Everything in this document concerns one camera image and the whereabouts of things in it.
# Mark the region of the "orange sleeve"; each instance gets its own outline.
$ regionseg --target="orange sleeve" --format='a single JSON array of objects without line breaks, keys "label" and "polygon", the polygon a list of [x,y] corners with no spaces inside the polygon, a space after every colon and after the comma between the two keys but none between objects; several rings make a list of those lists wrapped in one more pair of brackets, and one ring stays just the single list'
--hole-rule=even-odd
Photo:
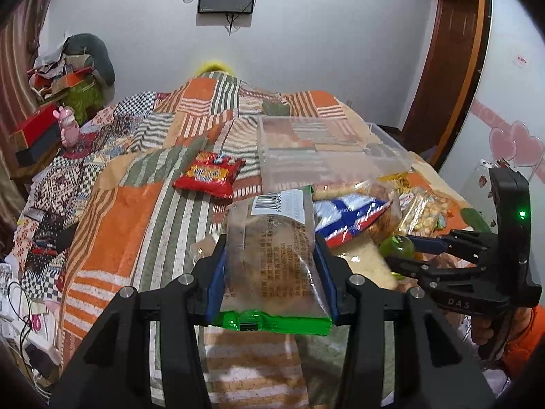
[{"label": "orange sleeve", "polygon": [[519,376],[543,334],[545,334],[545,309],[538,305],[532,310],[532,318],[526,330],[505,346],[502,360],[509,377],[514,379]]}]

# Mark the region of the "pink toy rabbit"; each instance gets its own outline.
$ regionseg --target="pink toy rabbit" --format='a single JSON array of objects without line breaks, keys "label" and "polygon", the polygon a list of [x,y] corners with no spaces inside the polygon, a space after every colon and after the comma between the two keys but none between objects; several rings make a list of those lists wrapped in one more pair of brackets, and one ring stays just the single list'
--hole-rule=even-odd
[{"label": "pink toy rabbit", "polygon": [[58,120],[61,127],[61,143],[65,148],[72,148],[80,137],[80,126],[74,118],[74,110],[70,106],[59,107],[54,111],[53,116]]}]

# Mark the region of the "yellow object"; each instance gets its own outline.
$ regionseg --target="yellow object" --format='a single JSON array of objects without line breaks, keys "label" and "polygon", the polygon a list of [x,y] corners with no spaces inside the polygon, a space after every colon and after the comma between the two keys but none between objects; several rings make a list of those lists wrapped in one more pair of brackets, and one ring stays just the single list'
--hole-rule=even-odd
[{"label": "yellow object", "polygon": [[228,75],[234,76],[233,70],[225,63],[217,60],[210,60],[203,63],[203,65],[197,70],[195,75],[200,75],[205,72],[225,72]]}]

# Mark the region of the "transparent storage box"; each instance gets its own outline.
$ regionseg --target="transparent storage box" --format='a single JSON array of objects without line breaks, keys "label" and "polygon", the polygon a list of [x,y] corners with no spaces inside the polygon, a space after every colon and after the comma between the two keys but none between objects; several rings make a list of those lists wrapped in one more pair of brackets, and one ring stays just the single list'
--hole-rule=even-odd
[{"label": "transparent storage box", "polygon": [[260,116],[263,193],[364,181],[407,172],[408,151],[375,124],[356,133],[347,119]]}]

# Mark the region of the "bed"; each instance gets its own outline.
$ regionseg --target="bed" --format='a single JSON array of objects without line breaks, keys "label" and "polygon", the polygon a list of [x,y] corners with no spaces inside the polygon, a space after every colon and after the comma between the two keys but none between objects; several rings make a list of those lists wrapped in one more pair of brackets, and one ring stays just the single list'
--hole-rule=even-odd
[{"label": "bed", "polygon": [[[145,92],[108,106],[82,128],[78,145],[36,178],[15,235],[12,256],[32,300],[58,303],[55,346],[62,365],[122,286],[164,286],[193,262],[189,246],[216,232],[225,204],[172,187],[201,148],[244,158],[234,201],[261,193],[256,114],[323,117],[358,135],[369,133],[354,111],[322,91],[263,91],[221,72],[205,73],[169,93]],[[469,205],[414,156],[412,185],[452,200],[447,233],[465,228]],[[69,249],[32,254],[37,236],[78,224]],[[385,394],[393,386],[393,333],[388,334]],[[221,407],[307,407],[330,404],[340,378],[348,332],[328,337],[236,333],[198,328],[208,391]],[[157,327],[150,336],[152,399],[162,403]]]}]

